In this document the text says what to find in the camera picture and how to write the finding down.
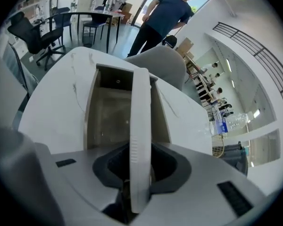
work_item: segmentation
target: floor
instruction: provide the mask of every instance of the floor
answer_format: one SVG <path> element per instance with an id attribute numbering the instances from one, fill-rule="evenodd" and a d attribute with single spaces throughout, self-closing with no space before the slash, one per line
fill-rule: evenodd
<path id="1" fill-rule="evenodd" d="M 107 25 L 104 26 L 102 39 L 100 39 L 101 28 L 98 29 L 96 38 L 95 38 L 95 43 L 92 46 L 92 49 L 106 52 L 107 29 L 108 29 L 108 26 Z M 118 42 L 116 43 L 117 27 L 112 26 L 111 33 L 110 33 L 109 54 L 114 55 L 121 59 L 126 58 L 127 54 L 129 53 L 131 49 L 131 46 L 134 42 L 134 39 L 138 31 L 139 29 L 136 27 L 121 24 L 119 28 Z M 76 28 L 72 28 L 73 41 L 71 41 L 70 35 L 69 35 L 69 28 L 68 27 L 64 28 L 63 41 L 66 47 L 66 52 L 69 52 L 71 49 L 75 47 L 82 46 L 82 43 L 77 41 L 77 35 L 75 32 L 76 32 Z M 84 43 L 87 43 L 88 40 L 92 40 L 92 37 L 89 38 L 88 34 L 86 34 L 86 36 L 84 36 Z M 22 63 L 27 67 L 30 73 L 32 73 L 39 81 L 46 74 L 46 71 L 44 71 L 44 66 L 42 64 L 44 63 L 45 59 L 41 61 L 40 67 L 38 67 L 35 63 L 35 61 L 40 57 L 41 52 L 34 56 L 30 53 L 27 53 L 21 58 Z M 49 61 L 48 66 L 47 66 L 48 71 L 59 60 L 59 56 L 56 55 L 54 59 L 55 61 L 53 60 Z M 187 96 L 189 96 L 190 98 L 192 98 L 198 104 L 201 105 L 201 101 L 198 96 L 195 84 L 191 79 L 186 84 L 184 84 L 183 93 L 185 93 Z"/>

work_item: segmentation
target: blue label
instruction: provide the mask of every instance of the blue label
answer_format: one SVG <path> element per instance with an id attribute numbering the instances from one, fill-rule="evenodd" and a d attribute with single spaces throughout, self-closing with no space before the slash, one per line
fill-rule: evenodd
<path id="1" fill-rule="evenodd" d="M 215 126 L 216 126 L 217 134 L 222 134 L 222 133 L 228 132 L 226 122 L 225 122 L 225 118 L 223 118 L 222 120 L 216 120 Z"/>

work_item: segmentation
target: man's arm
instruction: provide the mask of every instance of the man's arm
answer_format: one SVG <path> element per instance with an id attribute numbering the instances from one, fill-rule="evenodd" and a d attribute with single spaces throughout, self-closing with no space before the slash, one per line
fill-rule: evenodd
<path id="1" fill-rule="evenodd" d="M 159 0 L 153 0 L 150 4 L 149 4 L 149 6 L 148 6 L 148 8 L 147 8 L 147 12 L 146 12 L 146 14 L 142 17 L 142 21 L 143 22 L 147 22 L 148 21 L 148 19 L 149 19 L 149 17 L 150 17 L 150 13 L 153 11 L 153 9 L 156 7 L 156 5 L 158 5 L 159 4 Z"/>
<path id="2" fill-rule="evenodd" d="M 176 29 L 176 28 L 181 28 L 183 26 L 185 26 L 186 23 L 184 22 L 179 22 L 178 24 L 175 25 L 175 27 L 173 29 Z"/>

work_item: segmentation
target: office chair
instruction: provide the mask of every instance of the office chair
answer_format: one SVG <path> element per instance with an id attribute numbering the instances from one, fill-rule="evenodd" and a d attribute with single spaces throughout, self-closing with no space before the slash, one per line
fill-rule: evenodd
<path id="1" fill-rule="evenodd" d="M 125 61 L 140 68 L 147 68 L 150 73 L 161 78 L 180 91 L 183 89 L 186 73 L 183 58 L 167 46 L 156 46 Z"/>
<path id="2" fill-rule="evenodd" d="M 177 38 L 174 35 L 165 37 L 164 40 L 162 40 L 162 45 L 166 45 L 166 44 L 171 48 L 175 48 L 177 44 Z"/>
<path id="3" fill-rule="evenodd" d="M 40 23 L 36 26 L 33 26 L 28 18 L 24 17 L 23 12 L 19 12 L 11 17 L 11 26 L 8 27 L 8 31 L 17 36 L 18 38 L 22 39 L 28 48 L 28 51 L 32 54 L 38 54 L 42 49 L 47 49 L 47 52 L 44 53 L 37 61 L 37 65 L 40 66 L 40 60 L 46 57 L 44 71 L 47 71 L 47 63 L 49 58 L 53 54 L 64 55 L 64 52 L 56 51 L 59 48 L 63 48 L 65 51 L 65 47 L 59 46 L 57 48 L 51 49 L 50 44 L 52 44 L 55 40 L 63 34 L 63 28 L 58 28 L 52 30 L 43 36 L 40 33 Z"/>
<path id="4" fill-rule="evenodd" d="M 95 10 L 103 10 L 103 9 L 104 9 L 104 7 L 98 6 L 98 7 L 96 7 Z M 102 31 L 101 31 L 101 34 L 100 34 L 100 39 L 102 39 L 103 29 L 104 29 L 104 25 L 106 24 L 107 18 L 103 17 L 101 15 L 98 15 L 98 14 L 91 14 L 91 17 L 92 17 L 92 21 L 83 24 L 82 42 L 83 42 L 84 28 L 85 27 L 89 27 L 89 37 L 90 37 L 90 33 L 91 33 L 91 28 L 95 28 L 93 43 L 95 42 L 95 36 L 96 36 L 97 29 L 99 27 L 102 27 Z"/>
<path id="5" fill-rule="evenodd" d="M 66 12 L 69 12 L 69 11 L 70 11 L 70 8 L 67 8 L 67 7 L 65 7 L 65 8 L 58 8 L 56 13 L 55 13 L 57 15 L 53 17 L 53 20 L 56 23 L 56 28 L 61 28 L 62 24 L 63 24 L 63 27 L 68 27 L 69 26 L 69 35 L 70 35 L 70 39 L 72 41 L 71 22 L 70 22 L 71 14 L 65 14 L 65 15 L 61 15 L 60 14 L 60 13 L 66 13 Z"/>

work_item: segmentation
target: black pants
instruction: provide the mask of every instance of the black pants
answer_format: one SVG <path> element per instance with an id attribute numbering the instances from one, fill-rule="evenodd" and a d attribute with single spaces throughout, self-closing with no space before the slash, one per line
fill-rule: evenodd
<path id="1" fill-rule="evenodd" d="M 151 28 L 149 25 L 143 24 L 135 38 L 128 57 L 137 55 L 138 51 L 140 51 L 145 42 L 147 43 L 143 47 L 141 53 L 155 47 L 162 41 L 162 39 L 162 36 L 153 28 Z"/>

